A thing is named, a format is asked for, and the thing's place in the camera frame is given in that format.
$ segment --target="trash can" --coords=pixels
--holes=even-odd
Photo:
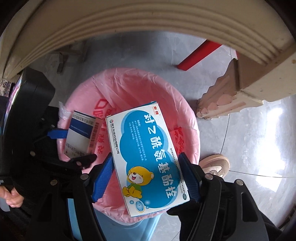
[[[78,226],[73,199],[68,199],[68,213],[74,238],[78,241],[83,241]],[[154,218],[143,219],[137,223],[127,226],[113,221],[96,209],[95,214],[107,241],[149,241],[160,219],[160,215],[158,215]]]
[[[58,127],[68,129],[71,112],[80,111],[105,119],[131,108],[147,104],[151,101],[159,103],[164,120],[171,135],[177,155],[185,152],[193,164],[198,164],[200,157],[200,138],[194,112],[184,97],[161,77],[139,69],[115,68],[96,74],[80,84],[65,103],[60,107]],[[57,140],[58,154],[62,161],[69,161],[63,154],[65,139]],[[102,126],[96,145],[98,158],[84,173],[102,163],[110,152],[106,123]],[[147,215],[130,217],[121,189],[113,173],[106,191],[94,208],[119,223],[136,223],[146,218],[155,217],[164,211]]]

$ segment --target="shoe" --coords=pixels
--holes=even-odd
[[[230,168],[229,160],[221,154],[208,156],[201,160],[198,165],[204,173],[210,173],[219,177],[225,177]]]

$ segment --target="small box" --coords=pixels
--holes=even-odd
[[[64,153],[70,158],[94,153],[102,124],[100,118],[74,111]]]
[[[131,217],[189,201],[158,103],[108,116],[106,122],[117,177]]]

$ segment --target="red chair leg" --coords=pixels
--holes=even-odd
[[[237,59],[239,59],[239,52],[235,51],[236,55],[237,55]]]
[[[194,50],[186,59],[184,59],[179,65],[178,69],[188,70],[203,58],[207,57],[210,53],[214,52],[222,44],[218,44],[209,40],[204,41],[196,50]]]

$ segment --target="person's hand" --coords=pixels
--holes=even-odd
[[[0,186],[0,197],[5,199],[6,203],[11,207],[21,207],[24,201],[24,197],[15,188],[9,192],[4,186]]]

